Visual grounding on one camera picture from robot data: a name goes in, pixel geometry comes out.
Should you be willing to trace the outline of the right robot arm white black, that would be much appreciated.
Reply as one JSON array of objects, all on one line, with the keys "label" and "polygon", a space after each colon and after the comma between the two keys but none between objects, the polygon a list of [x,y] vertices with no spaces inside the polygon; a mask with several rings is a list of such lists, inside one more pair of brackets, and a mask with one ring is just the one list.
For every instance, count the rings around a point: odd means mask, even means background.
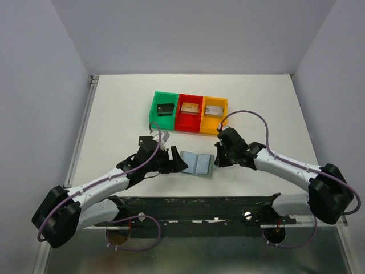
[{"label": "right robot arm white black", "polygon": [[274,224],[289,215],[313,215],[326,224],[336,224],[354,198],[347,188],[339,168],[333,164],[323,167],[304,164],[270,152],[261,143],[247,144],[230,127],[220,130],[215,144],[217,167],[235,164],[255,171],[267,172],[293,183],[302,194],[275,194],[269,206],[262,210],[263,219]]}]

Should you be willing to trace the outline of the sage green card holder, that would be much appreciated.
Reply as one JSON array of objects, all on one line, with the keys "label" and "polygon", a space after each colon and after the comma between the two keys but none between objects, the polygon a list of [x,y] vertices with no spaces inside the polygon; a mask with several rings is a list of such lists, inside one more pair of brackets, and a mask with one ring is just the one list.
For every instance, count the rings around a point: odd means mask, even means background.
[{"label": "sage green card holder", "polygon": [[180,157],[188,165],[181,173],[207,178],[212,176],[214,155],[181,151]]}]

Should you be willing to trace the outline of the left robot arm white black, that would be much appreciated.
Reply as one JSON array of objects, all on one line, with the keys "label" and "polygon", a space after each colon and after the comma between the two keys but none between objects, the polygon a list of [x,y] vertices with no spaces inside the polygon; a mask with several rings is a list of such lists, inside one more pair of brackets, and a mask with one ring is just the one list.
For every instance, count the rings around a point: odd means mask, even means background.
[{"label": "left robot arm white black", "polygon": [[31,218],[37,239],[58,248],[85,227],[105,222],[121,225],[126,211],[111,195],[142,182],[150,172],[179,173],[187,167],[175,146],[166,148],[158,136],[141,136],[138,151],[100,178],[69,189],[52,188]]}]

